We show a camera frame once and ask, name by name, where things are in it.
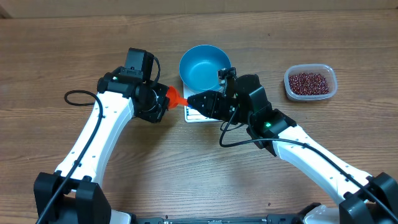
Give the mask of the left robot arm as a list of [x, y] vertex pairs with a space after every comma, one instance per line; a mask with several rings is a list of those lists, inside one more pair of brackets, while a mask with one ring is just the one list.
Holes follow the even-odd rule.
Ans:
[[159, 60], [130, 48], [123, 66], [98, 80], [88, 121], [75, 145], [52, 174], [34, 182], [37, 223], [135, 223], [136, 216], [113, 210], [101, 188], [106, 166], [127, 125], [140, 118], [161, 121], [168, 108], [168, 87], [150, 78]]

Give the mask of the red scoop with blue handle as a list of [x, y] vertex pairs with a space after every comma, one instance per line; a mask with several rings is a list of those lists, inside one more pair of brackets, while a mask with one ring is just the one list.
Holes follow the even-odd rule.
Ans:
[[167, 108], [170, 110], [176, 108], [178, 105], [190, 107], [187, 99], [181, 97], [180, 92], [174, 86], [169, 86], [166, 97], [169, 99]]

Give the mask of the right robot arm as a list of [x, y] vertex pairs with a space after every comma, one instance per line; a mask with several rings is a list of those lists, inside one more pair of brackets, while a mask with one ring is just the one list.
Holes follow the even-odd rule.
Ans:
[[290, 223], [397, 223], [397, 181], [382, 172], [377, 176], [341, 160], [314, 141], [292, 118], [268, 101], [257, 75], [223, 75], [220, 91], [189, 96], [188, 105], [207, 118], [243, 124], [248, 140], [228, 147], [254, 143], [292, 164], [323, 189], [336, 203], [319, 203], [304, 213], [287, 215]]

